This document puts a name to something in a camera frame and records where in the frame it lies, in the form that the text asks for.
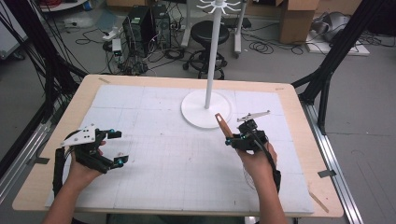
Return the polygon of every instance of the black stool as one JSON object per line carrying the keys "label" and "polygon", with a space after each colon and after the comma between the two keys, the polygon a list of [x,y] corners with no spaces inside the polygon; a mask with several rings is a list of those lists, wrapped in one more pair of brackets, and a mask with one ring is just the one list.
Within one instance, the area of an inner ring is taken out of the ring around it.
{"label": "black stool", "polygon": [[[191,37],[196,42],[200,43],[205,49],[195,51],[189,58],[189,60],[183,64],[183,69],[189,69],[189,65],[191,65],[194,69],[199,71],[198,78],[201,78],[202,73],[207,74],[209,69],[209,60],[210,60],[210,46],[212,44],[212,30],[213,30],[213,21],[200,21],[194,24],[191,27]],[[230,36],[230,32],[227,27],[224,25],[220,25],[219,30],[219,43],[218,45],[227,41]],[[216,65],[215,71],[221,72],[221,77],[219,79],[224,79],[224,72],[221,69],[227,65],[227,62],[224,60],[224,57],[217,53],[216,55]]]}

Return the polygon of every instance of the cardboard box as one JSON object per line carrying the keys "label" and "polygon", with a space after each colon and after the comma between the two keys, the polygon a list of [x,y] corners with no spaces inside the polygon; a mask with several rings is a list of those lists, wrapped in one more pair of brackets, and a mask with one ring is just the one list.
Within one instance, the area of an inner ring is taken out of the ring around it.
{"label": "cardboard box", "polygon": [[247,15],[274,17],[279,24],[279,42],[303,44],[314,19],[319,0],[276,0],[274,6],[247,3]]}
{"label": "cardboard box", "polygon": [[150,6],[151,0],[106,0],[110,7]]}
{"label": "cardboard box", "polygon": [[318,0],[285,0],[279,24],[279,42],[303,44],[309,33]]}

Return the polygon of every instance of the finger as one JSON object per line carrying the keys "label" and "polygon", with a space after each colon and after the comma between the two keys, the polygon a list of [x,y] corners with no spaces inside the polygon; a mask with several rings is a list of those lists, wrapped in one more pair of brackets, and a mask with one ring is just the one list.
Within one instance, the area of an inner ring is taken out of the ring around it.
{"label": "finger", "polygon": [[248,154],[244,150],[240,150],[240,149],[237,148],[235,151],[238,154],[238,156],[241,158],[242,161],[245,160],[245,158],[247,158],[248,156],[250,156],[250,154]]}
{"label": "finger", "polygon": [[274,160],[274,163],[276,164],[276,162],[277,162],[277,154],[276,154],[276,152],[274,150],[273,145],[271,143],[269,143],[269,142],[267,143],[267,150],[271,154],[271,156],[272,156],[272,158]]}

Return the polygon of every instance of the concrete floor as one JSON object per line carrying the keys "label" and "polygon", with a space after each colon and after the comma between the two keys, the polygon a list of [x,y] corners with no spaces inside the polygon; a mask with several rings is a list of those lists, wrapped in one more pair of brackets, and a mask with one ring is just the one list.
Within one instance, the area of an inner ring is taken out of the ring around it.
{"label": "concrete floor", "polygon": [[[122,21],[124,12],[114,12]],[[252,28],[260,28],[273,21],[250,19]],[[76,39],[82,33],[94,29],[80,29],[63,32],[64,43],[90,73],[98,73],[106,67],[106,57],[101,44],[77,45]],[[261,38],[277,37],[277,28],[255,31]],[[100,40],[101,33],[91,33],[90,38]],[[393,38],[386,38],[392,44]],[[301,47],[303,54],[274,47],[272,54],[260,54],[249,48],[251,42],[242,41],[242,54],[233,56],[233,36],[219,46],[219,52],[228,61],[225,79],[257,82],[291,83],[314,72],[324,59],[322,54],[314,54]],[[364,223],[394,223],[396,219],[396,48],[365,46],[370,56],[347,56],[336,70],[330,89],[326,118],[326,131],[334,153],[343,170],[346,182],[361,212]],[[188,51],[200,48],[191,41]],[[152,56],[152,60],[161,53]],[[149,63],[148,68],[167,63],[161,59]],[[182,69],[182,61],[175,61],[148,70],[143,76],[196,78],[197,73]],[[32,118],[44,101],[43,90],[35,70],[28,59],[0,62],[0,159],[17,139],[21,130]],[[0,204],[0,217],[4,223],[38,223],[43,213],[18,212],[11,207],[12,201],[29,174],[26,165],[12,191]],[[105,223],[104,214],[78,214],[91,223]],[[302,218],[300,223],[347,223],[345,217]]]}

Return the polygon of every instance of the black machine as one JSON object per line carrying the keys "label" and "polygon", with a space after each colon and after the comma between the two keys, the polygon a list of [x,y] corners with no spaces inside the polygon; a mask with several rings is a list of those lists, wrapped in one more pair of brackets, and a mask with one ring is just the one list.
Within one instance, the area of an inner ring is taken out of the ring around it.
{"label": "black machine", "polygon": [[129,52],[132,56],[147,57],[149,42],[155,36],[148,6],[133,6],[122,23]]}
{"label": "black machine", "polygon": [[171,30],[170,17],[166,12],[164,4],[157,4],[152,6],[152,18],[154,19],[154,29],[157,40],[157,46],[163,49],[171,48]]}
{"label": "black machine", "polygon": [[122,135],[119,131],[106,130],[100,131],[94,125],[70,133],[61,143],[61,148],[55,152],[55,167],[53,174],[53,191],[56,196],[63,185],[64,164],[70,153],[75,152],[76,161],[106,174],[108,170],[121,168],[128,161],[128,156],[121,156],[109,160],[103,157],[99,151],[102,141],[113,138],[120,138]]}
{"label": "black machine", "polygon": [[276,165],[274,159],[271,156],[271,153],[265,147],[265,143],[268,142],[268,138],[265,135],[265,131],[258,130],[257,123],[254,121],[254,118],[267,115],[270,111],[250,115],[248,114],[246,117],[238,119],[238,121],[243,121],[241,125],[239,125],[238,130],[240,133],[232,133],[227,123],[224,121],[220,114],[216,115],[216,119],[219,123],[221,130],[223,131],[226,141],[225,145],[231,146],[233,148],[238,148],[240,150],[249,151],[253,150],[264,152],[268,161],[271,164],[273,170],[273,178],[276,184],[276,190],[279,192],[280,190],[280,180],[281,173],[276,169]]}

